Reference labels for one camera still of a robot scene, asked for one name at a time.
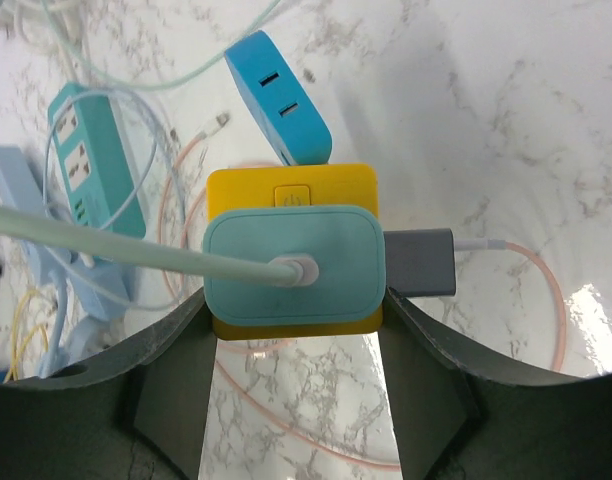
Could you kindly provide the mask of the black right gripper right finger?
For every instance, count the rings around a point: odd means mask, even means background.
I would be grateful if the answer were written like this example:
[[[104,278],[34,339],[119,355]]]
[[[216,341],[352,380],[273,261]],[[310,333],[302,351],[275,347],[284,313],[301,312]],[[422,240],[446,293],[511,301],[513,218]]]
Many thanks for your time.
[[[612,479],[612,373],[514,360],[395,291],[378,333],[406,479]]]

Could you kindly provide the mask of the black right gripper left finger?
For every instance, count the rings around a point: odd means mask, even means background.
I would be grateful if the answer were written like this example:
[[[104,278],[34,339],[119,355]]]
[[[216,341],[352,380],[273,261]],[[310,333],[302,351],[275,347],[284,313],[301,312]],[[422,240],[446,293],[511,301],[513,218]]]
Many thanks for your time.
[[[216,338],[201,291],[46,379],[0,384],[0,479],[195,479]]]

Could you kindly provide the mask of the light blue power strip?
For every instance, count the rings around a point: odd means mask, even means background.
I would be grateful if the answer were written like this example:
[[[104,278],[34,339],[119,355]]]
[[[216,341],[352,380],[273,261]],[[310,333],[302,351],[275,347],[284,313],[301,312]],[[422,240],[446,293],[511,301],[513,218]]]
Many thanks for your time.
[[[80,251],[84,228],[51,215],[30,163],[17,146],[0,145],[0,199],[0,233],[20,240],[38,284],[20,307],[42,287],[55,289],[51,327],[36,325],[19,341],[19,321],[13,321],[13,359],[7,378],[19,379],[18,364],[37,331],[44,345],[37,375],[48,378],[101,351],[111,323],[131,306],[125,272],[116,262],[96,260]]]

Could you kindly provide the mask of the grey charger plug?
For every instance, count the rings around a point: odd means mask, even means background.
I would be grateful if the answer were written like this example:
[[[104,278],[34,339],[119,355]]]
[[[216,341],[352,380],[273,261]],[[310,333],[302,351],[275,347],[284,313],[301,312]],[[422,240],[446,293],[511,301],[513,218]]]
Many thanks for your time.
[[[454,296],[453,233],[448,228],[385,231],[386,283],[407,298]]]

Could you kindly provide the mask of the light teal charger plug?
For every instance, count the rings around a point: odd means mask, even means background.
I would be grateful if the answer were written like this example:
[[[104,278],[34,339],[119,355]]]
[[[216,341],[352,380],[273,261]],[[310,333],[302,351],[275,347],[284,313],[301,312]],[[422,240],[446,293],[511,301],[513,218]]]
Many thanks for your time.
[[[358,206],[234,210],[210,222],[202,247],[231,263],[203,282],[209,309],[230,326],[352,323],[385,295],[384,234]]]

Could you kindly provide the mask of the yellow cube socket hub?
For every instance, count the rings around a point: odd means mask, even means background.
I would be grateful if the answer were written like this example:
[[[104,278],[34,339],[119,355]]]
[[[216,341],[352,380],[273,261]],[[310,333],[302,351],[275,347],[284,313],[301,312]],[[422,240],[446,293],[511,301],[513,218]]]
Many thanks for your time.
[[[383,322],[385,239],[377,175],[366,164],[212,173],[204,252],[268,263],[308,256],[318,276],[294,288],[204,279],[223,340],[366,334]]]

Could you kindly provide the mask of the teal power strip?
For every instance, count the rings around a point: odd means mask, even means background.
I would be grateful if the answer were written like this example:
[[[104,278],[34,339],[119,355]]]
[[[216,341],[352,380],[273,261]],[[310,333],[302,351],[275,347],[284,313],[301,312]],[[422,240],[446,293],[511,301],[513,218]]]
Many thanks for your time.
[[[144,216],[109,99],[84,95],[87,87],[68,82],[48,108],[55,153],[76,224],[141,239]]]

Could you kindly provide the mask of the blue plug adapter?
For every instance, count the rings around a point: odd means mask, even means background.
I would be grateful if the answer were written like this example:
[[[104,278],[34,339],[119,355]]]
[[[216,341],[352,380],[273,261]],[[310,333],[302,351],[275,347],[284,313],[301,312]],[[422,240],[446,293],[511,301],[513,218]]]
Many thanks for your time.
[[[263,31],[224,52],[239,94],[270,146],[287,166],[326,164],[332,136],[292,69]]]

